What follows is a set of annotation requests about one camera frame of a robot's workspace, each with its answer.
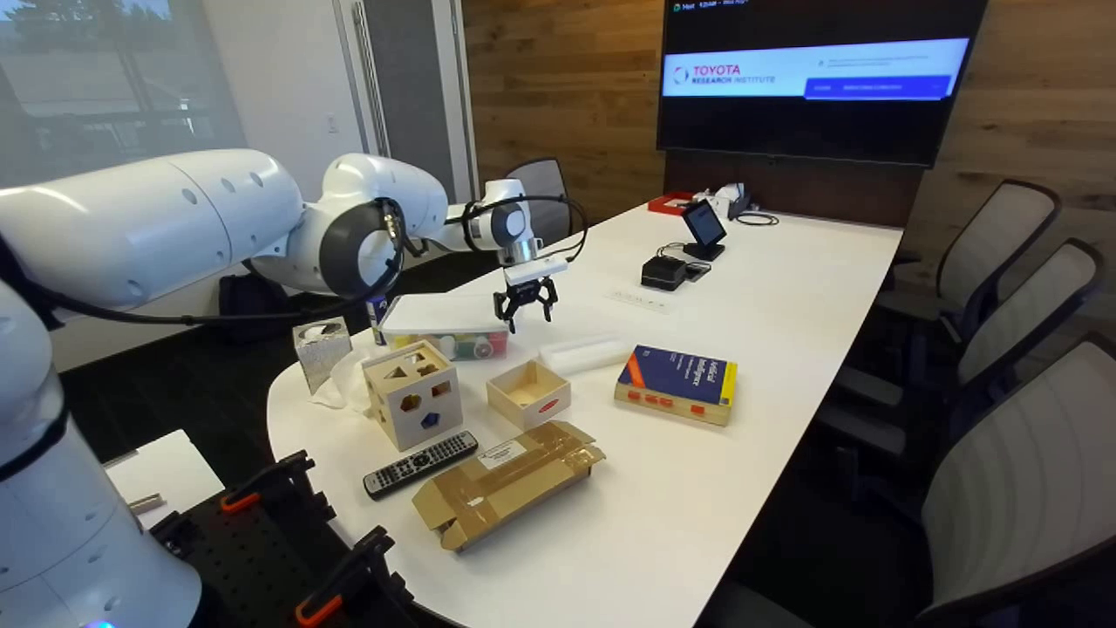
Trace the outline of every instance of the white device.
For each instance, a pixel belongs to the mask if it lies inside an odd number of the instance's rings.
[[[252,260],[313,292],[386,287],[403,252],[472,232],[503,252],[510,291],[546,283],[524,184],[450,211],[444,184],[401,160],[345,154],[304,202],[257,149],[136,160],[0,191],[0,625],[181,628],[202,584],[151,540],[66,415],[45,292],[136,309]]]

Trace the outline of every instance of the yellow box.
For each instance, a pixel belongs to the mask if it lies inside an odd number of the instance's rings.
[[[601,460],[593,435],[544,423],[425,482],[416,510],[444,549],[460,552],[544,497],[589,477]]]

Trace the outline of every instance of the remote control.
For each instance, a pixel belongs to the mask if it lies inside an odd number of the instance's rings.
[[[476,452],[476,441],[472,432],[456,432],[456,435],[444,441],[444,444],[431,444],[425,452],[403,458],[403,460],[395,460],[386,468],[371,470],[364,477],[364,492],[371,492],[371,498],[382,498],[382,497],[389,497],[389,492],[399,492],[399,489],[403,489],[403,485],[410,485],[410,482],[418,482],[418,477],[425,477],[425,476],[431,476],[431,470],[439,470],[439,468],[447,468],[447,465],[453,465],[453,460],[460,460],[467,455],[474,455],[474,452]]]

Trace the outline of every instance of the wooden wall panel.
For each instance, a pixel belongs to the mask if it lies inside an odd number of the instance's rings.
[[[661,0],[467,0],[481,174],[551,154],[597,220],[661,191],[660,8]],[[1111,0],[989,0],[902,248],[934,269],[997,177],[1032,177],[1062,199],[1062,216],[1019,273],[1062,237],[1083,237],[1116,267]],[[1104,273],[1083,319],[1116,332],[1111,275]]]
[[[654,197],[660,10],[660,0],[467,0],[481,177],[559,156],[589,220]]]

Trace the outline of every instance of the conference table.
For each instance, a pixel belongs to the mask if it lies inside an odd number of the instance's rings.
[[[618,342],[737,359],[731,423],[705,430],[618,406],[619,359],[572,370],[561,418],[605,460],[465,552],[439,549],[422,524],[410,502],[422,482],[382,502],[364,492],[367,470],[401,458],[367,415],[358,363],[386,352],[371,332],[333,366],[333,394],[310,394],[300,366],[272,382],[272,455],[307,452],[318,460],[310,482],[337,512],[333,533],[357,546],[382,526],[395,539],[386,567],[444,617],[481,628],[695,625],[826,399],[898,234],[790,212],[779,226],[729,225],[723,260],[660,292],[637,287],[637,273],[661,246],[690,241],[682,220],[636,208],[597,225],[586,252],[556,275],[556,319],[524,309],[503,359],[456,363],[465,430],[481,452],[512,441],[516,425],[488,412],[490,377],[539,352]],[[503,278],[488,273],[453,297],[474,303],[495,291]]]

